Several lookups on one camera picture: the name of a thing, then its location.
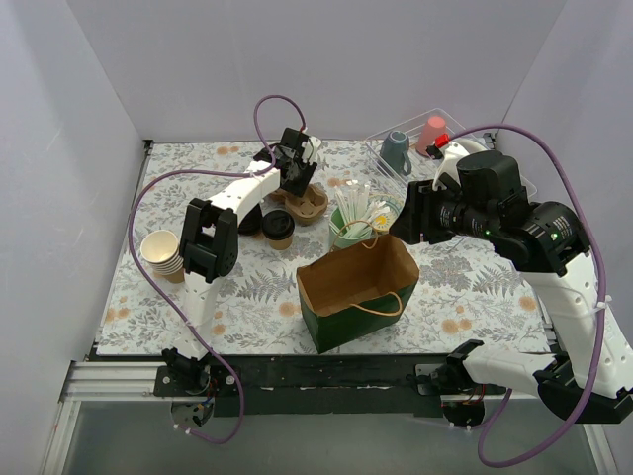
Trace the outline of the brown paper coffee cup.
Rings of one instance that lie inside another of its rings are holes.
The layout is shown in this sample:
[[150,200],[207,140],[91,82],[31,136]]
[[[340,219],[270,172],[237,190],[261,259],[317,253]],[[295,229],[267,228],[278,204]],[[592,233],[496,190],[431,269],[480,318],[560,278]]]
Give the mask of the brown paper coffee cup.
[[286,237],[266,237],[268,244],[275,250],[284,250],[287,249],[293,242],[293,235],[288,235]]

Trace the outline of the green paper bag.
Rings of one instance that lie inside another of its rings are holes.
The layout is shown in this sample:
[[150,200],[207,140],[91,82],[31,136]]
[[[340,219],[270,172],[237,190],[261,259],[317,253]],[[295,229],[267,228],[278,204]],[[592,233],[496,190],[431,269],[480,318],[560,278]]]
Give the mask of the green paper bag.
[[395,324],[418,283],[405,245],[384,235],[297,269],[302,316],[317,353]]

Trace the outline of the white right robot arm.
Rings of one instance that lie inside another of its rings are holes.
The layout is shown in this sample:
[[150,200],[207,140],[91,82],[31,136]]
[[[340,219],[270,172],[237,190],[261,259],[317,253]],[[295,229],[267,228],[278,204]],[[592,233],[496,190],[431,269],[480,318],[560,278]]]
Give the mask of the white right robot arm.
[[412,181],[390,228],[407,244],[437,244],[455,236],[489,242],[532,287],[551,319],[562,350],[531,354],[497,351],[470,339],[423,377],[441,393],[470,393],[496,385],[539,398],[564,420],[588,381],[597,315],[604,333],[595,380],[580,424],[619,424],[632,412],[632,348],[606,303],[598,298],[596,262],[576,213],[558,202],[529,200],[516,160],[482,151],[453,170]]

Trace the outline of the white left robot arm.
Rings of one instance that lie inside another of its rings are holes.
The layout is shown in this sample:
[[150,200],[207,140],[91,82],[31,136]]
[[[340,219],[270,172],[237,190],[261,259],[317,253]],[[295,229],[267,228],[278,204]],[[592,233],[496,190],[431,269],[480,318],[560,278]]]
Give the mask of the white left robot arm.
[[176,383],[186,394],[198,396],[210,386],[211,373],[200,364],[210,352],[205,333],[223,282],[237,262],[238,226],[266,196],[279,189],[304,195],[317,168],[320,146],[320,139],[287,129],[273,148],[275,163],[262,150],[224,190],[188,204],[179,247],[184,264],[186,329],[173,348],[162,351],[167,365],[179,368]]

